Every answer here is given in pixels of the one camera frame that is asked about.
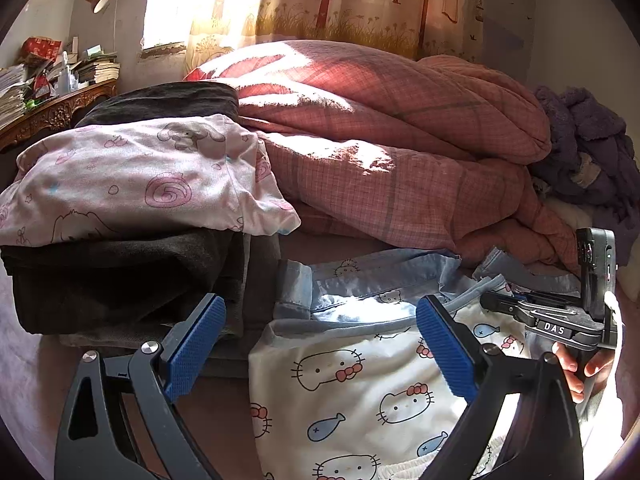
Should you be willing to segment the person right hand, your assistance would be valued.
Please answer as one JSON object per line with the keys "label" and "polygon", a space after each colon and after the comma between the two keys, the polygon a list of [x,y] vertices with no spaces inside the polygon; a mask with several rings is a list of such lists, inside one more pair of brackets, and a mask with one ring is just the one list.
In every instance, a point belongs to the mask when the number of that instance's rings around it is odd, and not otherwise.
{"label": "person right hand", "polygon": [[603,388],[608,381],[615,359],[613,350],[600,349],[585,365],[580,365],[578,359],[570,353],[570,349],[559,342],[552,344],[552,352],[564,370],[567,385],[575,403],[582,403],[585,399],[586,378],[594,379],[593,392]]}

